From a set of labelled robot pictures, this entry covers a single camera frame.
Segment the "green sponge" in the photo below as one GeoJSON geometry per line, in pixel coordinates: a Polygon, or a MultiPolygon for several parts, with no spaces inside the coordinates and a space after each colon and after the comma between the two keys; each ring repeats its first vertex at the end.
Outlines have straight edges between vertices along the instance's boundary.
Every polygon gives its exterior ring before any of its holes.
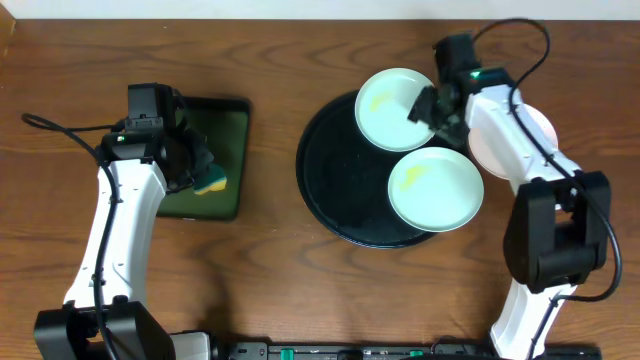
{"type": "Polygon", "coordinates": [[[193,192],[196,195],[203,195],[209,191],[224,190],[227,186],[227,177],[224,170],[216,164],[209,164],[207,171],[200,174],[193,182],[193,192]]]}

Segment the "robotic arm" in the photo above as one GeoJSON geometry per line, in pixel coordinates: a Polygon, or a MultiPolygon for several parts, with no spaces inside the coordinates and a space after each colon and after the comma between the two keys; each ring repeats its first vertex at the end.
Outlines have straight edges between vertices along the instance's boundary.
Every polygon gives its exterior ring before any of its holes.
{"type": "MultiPolygon", "coordinates": [[[[513,280],[490,337],[500,357],[526,359],[538,327],[544,324],[533,351],[534,357],[541,355],[544,339],[563,303],[558,302],[545,323],[550,301],[556,295],[571,295],[592,270],[604,265],[604,225],[514,118],[508,103],[514,82],[506,71],[482,68],[470,35],[447,37],[435,46],[435,52],[441,87],[423,89],[409,120],[426,122],[454,146],[463,146],[469,129],[480,130],[505,169],[516,194],[504,238],[504,256],[513,280]],[[571,221],[556,224],[556,211],[572,213],[571,221]]],[[[593,195],[608,216],[606,177],[600,172],[583,174],[576,163],[551,145],[523,106],[518,90],[514,104],[535,141],[593,195]]]]}
{"type": "MultiPolygon", "coordinates": [[[[211,179],[214,166],[204,140],[187,128],[186,120],[176,124],[174,92],[159,84],[129,86],[125,131],[105,135],[97,148],[118,187],[101,287],[109,332],[121,360],[210,360],[215,350],[204,332],[167,334],[145,308],[149,246],[160,202],[167,193],[202,177],[211,179]]],[[[41,311],[36,320],[36,344],[45,359],[106,355],[104,344],[87,340],[97,335],[101,316],[94,302],[93,272],[112,201],[102,169],[98,180],[98,206],[80,270],[62,309],[41,311]]]]}

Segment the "wood grain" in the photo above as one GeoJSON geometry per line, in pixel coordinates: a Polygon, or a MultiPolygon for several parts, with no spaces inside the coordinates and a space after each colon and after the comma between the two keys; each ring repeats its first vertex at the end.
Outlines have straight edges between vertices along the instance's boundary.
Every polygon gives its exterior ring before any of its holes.
{"type": "Polygon", "coordinates": [[[0,4],[0,66],[8,53],[9,39],[13,34],[13,28],[16,24],[15,19],[7,9],[0,4]]]}
{"type": "MultiPolygon", "coordinates": [[[[78,269],[93,213],[96,167],[24,111],[67,126],[126,114],[126,86],[155,81],[190,96],[253,102],[242,203],[230,223],[158,219],[148,303],[168,330],[206,328],[273,341],[430,343],[480,338],[509,285],[502,236],[513,197],[483,174],[486,200],[462,229],[408,249],[357,247],[307,210],[296,185],[300,135],[324,104],[389,67],[435,79],[431,45],[470,21],[20,21],[0,77],[0,358],[37,359],[39,310],[56,308],[78,269]]],[[[595,343],[606,359],[640,354],[640,24],[550,22],[548,62],[523,85],[566,154],[613,186],[625,260],[618,293],[570,304],[551,342],[595,343]]],[[[514,76],[540,36],[512,27],[478,45],[514,76]]],[[[83,135],[96,144],[101,134],[83,135]]],[[[578,292],[607,286],[611,263],[578,292]]]]}

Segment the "black tray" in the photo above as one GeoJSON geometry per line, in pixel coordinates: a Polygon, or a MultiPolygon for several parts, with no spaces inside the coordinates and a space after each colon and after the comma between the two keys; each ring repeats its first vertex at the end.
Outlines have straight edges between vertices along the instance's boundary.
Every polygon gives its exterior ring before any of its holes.
{"type": "MultiPolygon", "coordinates": [[[[408,152],[382,150],[362,135],[357,94],[333,100],[305,129],[296,156],[300,193],[318,221],[348,241],[376,248],[418,244],[435,233],[405,223],[387,195],[391,170],[408,152]]],[[[422,147],[430,146],[451,149],[436,137],[422,147]]]]}

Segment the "black cable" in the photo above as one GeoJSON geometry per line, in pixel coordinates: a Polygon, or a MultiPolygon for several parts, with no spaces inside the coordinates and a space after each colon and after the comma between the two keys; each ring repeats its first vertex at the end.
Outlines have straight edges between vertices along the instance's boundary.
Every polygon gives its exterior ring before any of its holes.
{"type": "Polygon", "coordinates": [[[483,28],[482,30],[480,30],[474,36],[473,41],[475,42],[483,34],[485,34],[486,32],[488,32],[489,30],[491,30],[491,29],[493,29],[495,27],[498,27],[500,25],[510,24],[510,23],[525,23],[525,24],[529,24],[529,25],[535,27],[536,29],[538,29],[544,35],[544,38],[545,38],[545,41],[546,41],[546,48],[545,48],[544,55],[542,56],[542,58],[540,58],[540,60],[538,60],[538,62],[536,62],[529,70],[527,70],[515,82],[514,86],[511,88],[511,91],[509,92],[509,98],[508,98],[509,111],[511,112],[511,114],[513,114],[513,117],[516,119],[516,122],[518,123],[518,125],[520,126],[522,131],[525,133],[525,135],[527,135],[527,137],[529,138],[531,143],[533,143],[533,145],[536,147],[536,149],[538,149],[540,154],[544,157],[545,161],[547,161],[547,163],[551,164],[551,166],[553,166],[556,170],[558,170],[558,172],[560,174],[562,174],[562,176],[564,176],[571,183],[571,186],[573,188],[575,188],[576,191],[585,198],[585,200],[587,202],[587,206],[591,207],[593,209],[593,211],[596,213],[596,216],[598,217],[598,219],[600,219],[600,221],[602,222],[602,224],[606,228],[607,233],[609,235],[609,239],[611,241],[611,248],[613,249],[613,257],[614,257],[614,265],[615,265],[615,271],[614,271],[613,279],[611,280],[611,284],[609,285],[609,287],[602,294],[595,295],[595,296],[556,295],[554,298],[550,299],[549,307],[547,308],[547,311],[545,312],[545,315],[542,318],[542,322],[540,323],[540,326],[538,327],[538,330],[536,331],[535,336],[531,339],[531,347],[529,348],[529,355],[527,356],[527,359],[532,359],[533,358],[533,353],[535,351],[535,346],[536,346],[538,340],[540,339],[540,336],[542,335],[542,332],[544,331],[544,328],[545,328],[547,322],[549,321],[549,318],[551,317],[551,313],[553,312],[553,309],[558,306],[558,302],[561,301],[561,300],[579,301],[579,302],[598,302],[598,301],[602,301],[602,300],[605,300],[608,297],[610,297],[616,291],[616,289],[618,288],[618,286],[620,284],[620,280],[622,278],[622,258],[621,258],[621,255],[620,255],[620,247],[618,245],[618,238],[616,237],[616,234],[615,234],[615,231],[613,229],[613,226],[611,225],[611,222],[609,221],[607,216],[604,214],[604,211],[602,211],[602,209],[600,208],[598,203],[595,201],[593,196],[591,196],[591,194],[589,194],[589,192],[587,192],[584,189],[584,187],[582,185],[580,185],[580,183],[578,183],[576,181],[576,179],[573,178],[573,176],[571,176],[571,174],[569,174],[568,171],[566,171],[562,166],[560,166],[560,164],[558,164],[554,160],[553,155],[548,154],[545,151],[545,149],[542,147],[542,145],[540,145],[540,143],[538,143],[538,141],[535,139],[533,134],[531,134],[529,129],[524,125],[524,122],[522,121],[522,119],[518,115],[518,109],[517,109],[516,105],[513,103],[513,98],[514,98],[515,92],[518,89],[518,87],[520,86],[520,84],[522,84],[522,82],[527,78],[527,76],[531,75],[531,73],[533,73],[536,69],[538,69],[538,67],[540,67],[540,65],[542,65],[542,63],[544,63],[544,61],[549,56],[549,52],[551,51],[551,36],[549,35],[549,31],[547,30],[547,28],[544,25],[542,25],[541,23],[539,23],[539,22],[537,22],[535,20],[527,19],[527,18],[504,19],[504,20],[500,20],[500,21],[496,21],[494,23],[491,23],[488,26],[486,26],[485,28],[483,28]]]}
{"type": "Polygon", "coordinates": [[[101,161],[98,153],[84,140],[75,135],[70,129],[64,128],[52,121],[32,114],[22,114],[22,121],[38,129],[59,131],[67,135],[69,138],[71,138],[73,141],[87,150],[87,152],[91,156],[93,156],[93,158],[96,160],[100,168],[102,168],[105,175],[107,176],[107,179],[109,180],[109,185],[111,187],[111,203],[109,206],[109,213],[107,214],[107,221],[105,222],[104,226],[104,232],[102,233],[102,239],[100,240],[100,247],[98,248],[98,255],[96,258],[96,267],[93,273],[93,299],[96,307],[96,319],[98,321],[98,328],[100,329],[100,334],[102,334],[102,339],[104,340],[107,353],[109,354],[109,357],[111,359],[119,360],[120,358],[118,357],[118,353],[116,352],[116,348],[113,344],[111,333],[109,332],[109,329],[107,329],[104,304],[102,302],[102,268],[104,266],[104,256],[107,250],[107,244],[109,242],[109,234],[111,233],[111,227],[113,225],[113,220],[116,214],[116,206],[118,204],[118,188],[113,178],[113,174],[111,173],[111,170],[109,170],[109,166],[107,165],[107,163],[101,161]]]}
{"type": "Polygon", "coordinates": [[[195,183],[195,180],[193,179],[193,177],[190,177],[189,180],[187,180],[182,185],[177,186],[175,189],[167,190],[165,194],[166,195],[171,195],[171,194],[179,193],[182,190],[186,190],[186,189],[192,187],[194,183],[195,183]]]}
{"type": "Polygon", "coordinates": [[[182,133],[188,125],[187,115],[190,115],[189,107],[187,106],[187,101],[185,100],[184,96],[182,96],[182,93],[178,91],[178,89],[173,89],[173,93],[176,95],[176,98],[178,98],[178,102],[180,102],[180,104],[182,105],[182,121],[178,125],[178,131],[182,133]]]}
{"type": "MultiPolygon", "coordinates": [[[[31,118],[25,118],[24,115],[22,117],[22,121],[33,126],[34,128],[48,130],[48,131],[60,131],[58,130],[58,128],[55,128],[55,127],[38,124],[37,122],[33,121],[31,118]]],[[[89,127],[82,127],[82,128],[64,128],[64,129],[66,129],[69,132],[84,132],[84,131],[95,131],[95,130],[111,130],[111,132],[120,132],[124,130],[124,120],[118,121],[115,125],[98,125],[98,126],[89,126],[89,127]]]]}
{"type": "MultiPolygon", "coordinates": [[[[443,335],[441,337],[438,338],[438,340],[436,340],[431,347],[429,348],[431,350],[432,354],[436,354],[436,348],[438,347],[438,345],[441,345],[442,341],[444,339],[452,339],[452,340],[458,340],[457,337],[452,336],[452,335],[443,335]]],[[[459,343],[459,344],[453,344],[453,345],[460,345],[460,347],[462,347],[462,351],[464,351],[465,355],[472,355],[467,351],[467,347],[463,344],[463,343],[459,343]]]]}

